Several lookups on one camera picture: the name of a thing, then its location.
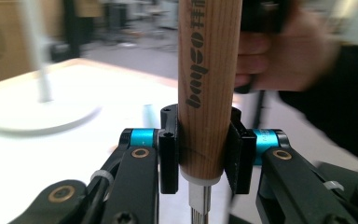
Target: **brass screw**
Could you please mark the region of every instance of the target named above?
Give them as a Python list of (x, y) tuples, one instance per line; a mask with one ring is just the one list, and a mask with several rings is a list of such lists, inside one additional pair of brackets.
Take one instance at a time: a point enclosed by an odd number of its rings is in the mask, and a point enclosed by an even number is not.
[(288, 153), (287, 151), (283, 151), (283, 150), (275, 150), (272, 152), (272, 154), (281, 159), (281, 160), (284, 160), (284, 161), (288, 161), (288, 160), (291, 160), (293, 157), (292, 155), (290, 155), (290, 153)]
[(75, 191), (76, 190), (73, 186), (60, 186), (49, 194), (48, 200), (51, 203), (63, 203), (66, 200), (72, 198), (72, 196), (75, 194)]
[(134, 158), (141, 159), (141, 158), (147, 157), (149, 155), (149, 150), (147, 150), (146, 148), (137, 148), (137, 149), (133, 150), (131, 155)]

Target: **black sleeve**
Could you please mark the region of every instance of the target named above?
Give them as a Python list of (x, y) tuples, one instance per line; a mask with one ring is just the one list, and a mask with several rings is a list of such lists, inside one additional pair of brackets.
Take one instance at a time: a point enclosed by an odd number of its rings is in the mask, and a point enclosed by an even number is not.
[(342, 47), (334, 71), (307, 91), (280, 91), (280, 96), (358, 157), (358, 46)]

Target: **screwdriver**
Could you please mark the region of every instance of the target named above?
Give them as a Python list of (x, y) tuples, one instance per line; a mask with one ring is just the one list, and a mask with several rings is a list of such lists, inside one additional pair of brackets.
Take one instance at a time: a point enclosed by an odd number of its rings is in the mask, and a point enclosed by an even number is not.
[(241, 23), (241, 0), (179, 1), (180, 166), (192, 223), (208, 223), (223, 173)]

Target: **wooden handle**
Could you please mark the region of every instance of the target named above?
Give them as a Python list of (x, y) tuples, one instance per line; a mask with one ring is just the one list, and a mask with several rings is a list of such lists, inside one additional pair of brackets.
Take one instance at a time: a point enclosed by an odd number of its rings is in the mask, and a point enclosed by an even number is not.
[(241, 23), (241, 0), (179, 1), (181, 169), (199, 179), (223, 173)]

